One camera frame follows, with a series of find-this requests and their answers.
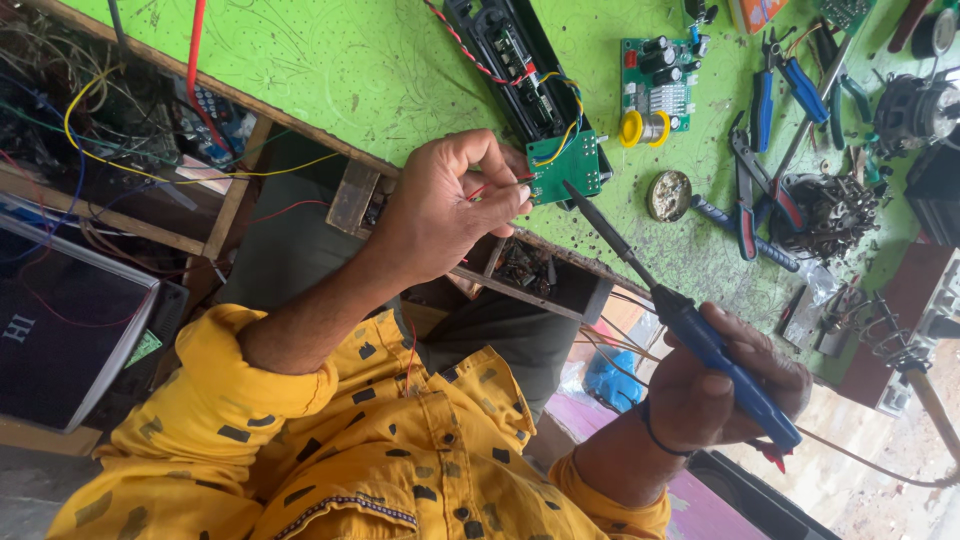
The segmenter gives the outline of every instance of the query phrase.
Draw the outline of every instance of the yellow shirt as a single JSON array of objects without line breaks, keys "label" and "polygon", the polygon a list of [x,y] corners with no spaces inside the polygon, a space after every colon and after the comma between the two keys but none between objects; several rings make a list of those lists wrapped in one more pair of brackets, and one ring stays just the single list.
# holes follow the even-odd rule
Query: yellow shirt
[{"label": "yellow shirt", "polygon": [[319,372],[279,375],[234,338],[264,315],[218,306],[180,333],[183,366],[96,451],[104,472],[50,538],[664,538],[665,490],[628,508],[570,455],[550,481],[527,465],[536,429],[490,347],[428,376],[386,311]]}]

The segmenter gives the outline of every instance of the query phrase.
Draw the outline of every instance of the green wire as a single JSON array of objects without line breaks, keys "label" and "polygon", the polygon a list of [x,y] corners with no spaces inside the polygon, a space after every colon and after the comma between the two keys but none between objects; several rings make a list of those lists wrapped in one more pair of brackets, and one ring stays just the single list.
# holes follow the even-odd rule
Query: green wire
[{"label": "green wire", "polygon": [[[52,125],[50,125],[50,124],[47,124],[46,122],[41,122],[41,121],[37,120],[36,118],[33,118],[32,116],[30,116],[30,115],[27,114],[26,112],[24,112],[24,111],[22,111],[22,110],[20,110],[20,109],[17,109],[16,107],[10,105],[10,104],[7,103],[7,102],[0,101],[0,107],[4,108],[4,109],[6,109],[6,110],[9,110],[9,111],[11,111],[11,112],[13,112],[14,114],[16,114],[17,116],[23,118],[24,120],[29,120],[29,121],[37,124],[38,126],[43,126],[44,128],[46,128],[46,129],[48,129],[48,130],[50,130],[50,131],[63,133],[63,128],[58,128],[57,126],[52,126]],[[245,152],[243,153],[243,155],[241,155],[241,156],[240,156],[239,158],[237,158],[236,160],[230,160],[230,161],[227,161],[227,162],[225,162],[225,163],[218,163],[216,166],[217,166],[217,167],[223,167],[223,166],[225,166],[225,165],[230,165],[230,164],[236,163],[237,161],[242,160],[243,158],[245,158],[245,157],[247,156],[247,154],[252,154],[253,152],[256,152],[257,150],[259,150],[260,148],[262,148],[263,146],[265,146],[268,142],[272,142],[272,141],[274,141],[274,140],[276,140],[276,139],[278,139],[278,138],[281,138],[282,136],[287,135],[287,134],[289,134],[289,133],[290,133],[290,130],[284,130],[284,131],[280,132],[279,134],[274,135],[274,136],[268,138],[267,140],[263,141],[262,143],[258,144],[257,146],[255,146],[255,147],[253,147],[253,148],[245,151]],[[80,135],[73,135],[73,136],[74,136],[75,138],[80,139],[80,140],[85,140],[85,141],[87,141],[87,142],[92,142],[92,143],[94,143],[94,144],[99,144],[99,145],[107,146],[107,147],[110,147],[110,148],[122,148],[121,145],[119,145],[119,144],[114,144],[114,143],[112,143],[112,142],[106,142],[105,140],[97,140],[97,139],[95,139],[95,138],[88,138],[88,137],[80,136]],[[153,155],[153,154],[147,154],[147,153],[145,153],[145,152],[137,152],[136,150],[126,150],[126,149],[124,149],[124,152],[130,152],[131,154],[139,154],[140,156],[146,156],[147,158],[153,158],[153,159],[155,159],[155,160],[160,160],[160,161],[163,161],[164,163],[168,163],[168,164],[170,164],[170,165],[174,165],[175,167],[182,167],[182,168],[184,168],[184,169],[209,169],[209,168],[214,168],[214,167],[191,167],[191,166],[187,166],[187,165],[181,165],[181,164],[177,163],[176,161],[165,160],[164,158],[161,158],[160,156],[155,156],[155,155]]]}]

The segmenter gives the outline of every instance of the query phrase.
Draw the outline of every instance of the shirt sleeve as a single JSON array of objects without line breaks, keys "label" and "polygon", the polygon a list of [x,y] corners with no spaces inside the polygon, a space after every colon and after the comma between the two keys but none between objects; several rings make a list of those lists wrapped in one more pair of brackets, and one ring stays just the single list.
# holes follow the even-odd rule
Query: shirt sleeve
[{"label": "shirt sleeve", "polygon": [[133,538],[147,528],[243,538],[252,529],[263,508],[241,483],[256,452],[287,418],[323,408],[338,381],[333,362],[300,376],[247,364],[235,335],[265,315],[221,305],[180,332],[182,367],[97,449],[104,471],[60,509],[50,538]]},{"label": "shirt sleeve", "polygon": [[631,508],[597,492],[580,478],[573,464],[573,452],[557,460],[550,468],[550,481],[611,538],[664,540],[670,522],[670,501],[666,487],[660,497],[647,506]]}]

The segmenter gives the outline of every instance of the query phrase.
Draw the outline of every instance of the hand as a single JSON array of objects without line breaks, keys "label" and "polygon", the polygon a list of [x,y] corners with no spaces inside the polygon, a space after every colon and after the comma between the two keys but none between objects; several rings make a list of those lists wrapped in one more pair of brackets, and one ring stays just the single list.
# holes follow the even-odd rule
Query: hand
[{"label": "hand", "polygon": [[[733,361],[747,370],[780,410],[795,421],[810,401],[813,376],[806,366],[779,353],[769,337],[712,303],[700,306],[723,337]],[[650,423],[664,446],[677,452],[763,436],[763,430],[734,406],[733,381],[703,362],[668,333],[675,347],[650,379]]]},{"label": "hand", "polygon": [[[530,187],[516,181],[529,172],[526,158],[490,130],[430,141],[410,154],[367,247],[407,286],[438,278],[484,234],[514,233],[509,222],[533,207]],[[485,184],[480,201],[467,200]]]}]

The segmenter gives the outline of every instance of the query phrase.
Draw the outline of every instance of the black wristband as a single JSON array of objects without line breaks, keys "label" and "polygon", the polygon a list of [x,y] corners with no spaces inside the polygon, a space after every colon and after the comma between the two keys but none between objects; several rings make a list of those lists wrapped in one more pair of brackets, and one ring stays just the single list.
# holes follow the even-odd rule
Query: black wristband
[{"label": "black wristband", "polygon": [[640,402],[640,405],[636,406],[636,410],[637,412],[640,413],[640,420],[642,420],[643,424],[645,424],[647,427],[647,434],[650,435],[650,440],[654,441],[654,443],[656,443],[661,450],[663,450],[664,452],[670,455],[675,455],[676,457],[690,457],[693,455],[692,451],[677,452],[676,450],[670,450],[669,448],[663,446],[663,443],[657,440],[657,437],[654,435],[654,429],[652,426],[650,426],[650,399],[649,398]]}]

